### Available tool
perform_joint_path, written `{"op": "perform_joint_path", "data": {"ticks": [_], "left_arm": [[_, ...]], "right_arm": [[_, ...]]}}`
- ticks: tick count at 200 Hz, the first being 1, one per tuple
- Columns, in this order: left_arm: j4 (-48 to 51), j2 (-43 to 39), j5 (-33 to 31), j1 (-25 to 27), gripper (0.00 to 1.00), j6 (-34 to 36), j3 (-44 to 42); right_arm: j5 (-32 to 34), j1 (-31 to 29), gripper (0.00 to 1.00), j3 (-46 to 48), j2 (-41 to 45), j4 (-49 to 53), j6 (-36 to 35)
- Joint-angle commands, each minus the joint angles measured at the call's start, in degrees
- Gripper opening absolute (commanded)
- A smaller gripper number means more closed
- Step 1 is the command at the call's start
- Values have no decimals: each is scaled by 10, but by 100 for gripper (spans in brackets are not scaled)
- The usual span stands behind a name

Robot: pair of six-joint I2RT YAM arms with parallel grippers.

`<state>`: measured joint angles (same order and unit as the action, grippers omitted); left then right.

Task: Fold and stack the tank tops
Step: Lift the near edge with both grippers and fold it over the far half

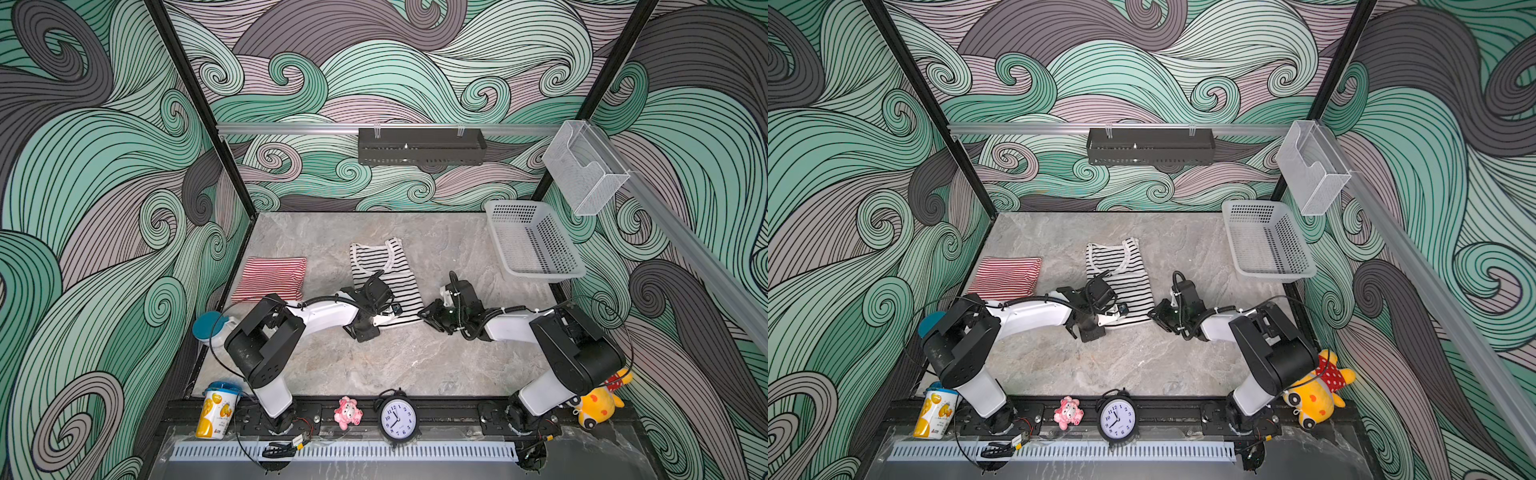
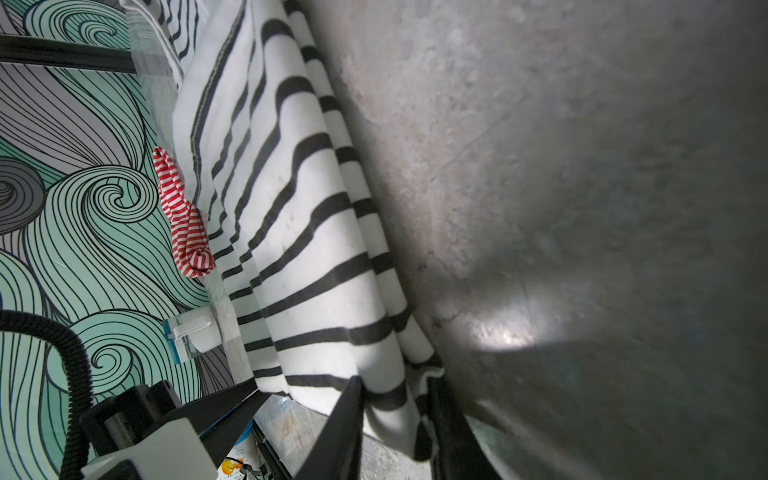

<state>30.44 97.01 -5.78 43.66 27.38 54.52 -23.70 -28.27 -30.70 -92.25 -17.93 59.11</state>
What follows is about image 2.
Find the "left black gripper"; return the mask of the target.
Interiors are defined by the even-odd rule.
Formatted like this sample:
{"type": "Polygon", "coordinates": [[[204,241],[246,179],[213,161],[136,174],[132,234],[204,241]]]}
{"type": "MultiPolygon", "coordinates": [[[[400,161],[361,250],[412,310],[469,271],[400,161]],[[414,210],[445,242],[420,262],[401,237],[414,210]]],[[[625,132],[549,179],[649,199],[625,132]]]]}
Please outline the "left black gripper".
{"type": "Polygon", "coordinates": [[[187,419],[218,468],[269,397],[248,379],[182,405],[173,385],[162,380],[99,402],[80,416],[80,425],[95,454],[103,456],[140,443],[171,421],[187,419]]]}

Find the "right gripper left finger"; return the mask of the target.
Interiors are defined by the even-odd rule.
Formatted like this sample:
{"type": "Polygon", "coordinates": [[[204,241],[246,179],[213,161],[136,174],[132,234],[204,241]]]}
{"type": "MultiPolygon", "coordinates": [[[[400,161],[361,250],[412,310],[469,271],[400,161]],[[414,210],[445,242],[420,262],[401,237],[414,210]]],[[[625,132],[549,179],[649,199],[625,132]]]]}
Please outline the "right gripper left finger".
{"type": "Polygon", "coordinates": [[[360,478],[365,388],[355,376],[348,380],[315,445],[295,480],[357,480],[360,478]]]}

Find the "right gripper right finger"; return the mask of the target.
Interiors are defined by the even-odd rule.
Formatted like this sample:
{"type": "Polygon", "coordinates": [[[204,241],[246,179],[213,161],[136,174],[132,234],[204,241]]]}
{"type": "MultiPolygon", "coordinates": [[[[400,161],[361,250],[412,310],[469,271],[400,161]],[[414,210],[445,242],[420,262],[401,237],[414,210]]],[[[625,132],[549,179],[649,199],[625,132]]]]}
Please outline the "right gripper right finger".
{"type": "Polygon", "coordinates": [[[431,460],[432,478],[437,480],[500,480],[483,453],[447,380],[429,378],[428,408],[437,443],[431,460]]]}

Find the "black white striped tank top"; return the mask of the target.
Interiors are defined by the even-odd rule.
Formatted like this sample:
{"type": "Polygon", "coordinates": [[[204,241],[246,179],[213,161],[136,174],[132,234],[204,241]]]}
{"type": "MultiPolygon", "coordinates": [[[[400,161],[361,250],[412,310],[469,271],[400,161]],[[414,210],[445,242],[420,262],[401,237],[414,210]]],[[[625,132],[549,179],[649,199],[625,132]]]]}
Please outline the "black white striped tank top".
{"type": "Polygon", "coordinates": [[[438,448],[441,362],[394,269],[321,54],[295,1],[128,1],[178,88],[173,149],[258,387],[329,414],[350,378],[364,430],[438,448]]]}

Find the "red white striped tank top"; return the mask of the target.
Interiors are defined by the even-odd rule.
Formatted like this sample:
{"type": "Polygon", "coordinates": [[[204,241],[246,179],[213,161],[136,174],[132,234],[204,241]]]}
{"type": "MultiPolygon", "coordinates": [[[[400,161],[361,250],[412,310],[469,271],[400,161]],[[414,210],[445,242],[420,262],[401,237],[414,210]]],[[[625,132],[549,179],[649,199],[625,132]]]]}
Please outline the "red white striped tank top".
{"type": "Polygon", "coordinates": [[[184,195],[184,182],[168,152],[156,147],[153,166],[158,178],[160,208],[170,223],[171,252],[179,272],[201,278],[215,267],[200,212],[184,195]]]}

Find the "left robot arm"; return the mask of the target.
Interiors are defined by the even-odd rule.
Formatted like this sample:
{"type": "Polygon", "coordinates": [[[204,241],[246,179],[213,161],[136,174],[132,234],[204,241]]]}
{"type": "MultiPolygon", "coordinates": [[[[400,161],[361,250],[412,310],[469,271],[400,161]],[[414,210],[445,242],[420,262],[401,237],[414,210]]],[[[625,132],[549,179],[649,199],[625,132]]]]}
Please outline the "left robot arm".
{"type": "Polygon", "coordinates": [[[93,401],[86,349],[69,328],[40,315],[4,310],[4,332],[50,344],[70,394],[62,479],[213,479],[268,394],[252,380],[182,405],[167,381],[93,401]]]}

